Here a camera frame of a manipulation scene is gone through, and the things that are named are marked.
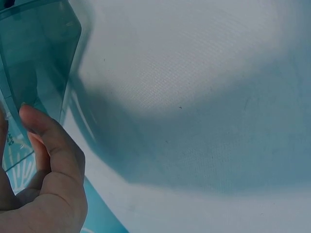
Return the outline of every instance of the teal plastic object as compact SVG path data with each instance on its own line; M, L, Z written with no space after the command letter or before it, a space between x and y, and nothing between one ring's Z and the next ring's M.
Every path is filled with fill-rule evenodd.
M81 31L67 0L33 0L0 12L0 99L10 124L5 169L32 152L18 116L22 103L59 121Z

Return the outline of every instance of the hand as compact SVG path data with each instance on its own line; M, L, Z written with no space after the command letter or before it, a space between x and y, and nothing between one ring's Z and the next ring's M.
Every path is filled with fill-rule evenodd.
M87 214L85 157L53 119L28 106L19 115L35 150L37 173L16 196L0 167L0 232L78 233ZM0 111L0 162L8 123Z

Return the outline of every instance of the plastic packaging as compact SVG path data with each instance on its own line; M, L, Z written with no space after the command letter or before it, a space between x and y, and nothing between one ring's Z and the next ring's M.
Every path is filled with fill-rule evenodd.
M23 149L22 153L7 145L6 169L32 150L18 116L23 102L60 119L80 35L81 25L66 0L34 0L0 12L0 90L10 124L7 144ZM13 161L10 166L7 157Z

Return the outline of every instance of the white surface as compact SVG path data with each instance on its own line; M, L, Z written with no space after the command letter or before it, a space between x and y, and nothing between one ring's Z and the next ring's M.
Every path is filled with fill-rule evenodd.
M71 2L65 128L130 232L310 232L308 1Z

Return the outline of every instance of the finger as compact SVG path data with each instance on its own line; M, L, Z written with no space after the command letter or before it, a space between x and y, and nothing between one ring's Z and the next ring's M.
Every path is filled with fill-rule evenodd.
M31 181L25 189L20 191L16 197L18 198L21 206L33 202L40 194L42 184L49 171L40 170L32 177Z
M31 106L23 105L19 115L26 129L42 139L51 157L52 172L65 174L83 183L84 154L66 131L55 120Z
M2 110L0 110L0 210L12 210L19 207L17 198L12 191L9 178L2 168L7 132L8 122L4 119L4 114Z
M51 171L50 156L47 152L46 147L42 143L41 138L34 133L28 133L28 138L35 151L35 164L37 171Z
M4 118L4 113L0 109L0 164L2 165L3 152L5 147L6 136L8 133L9 124Z

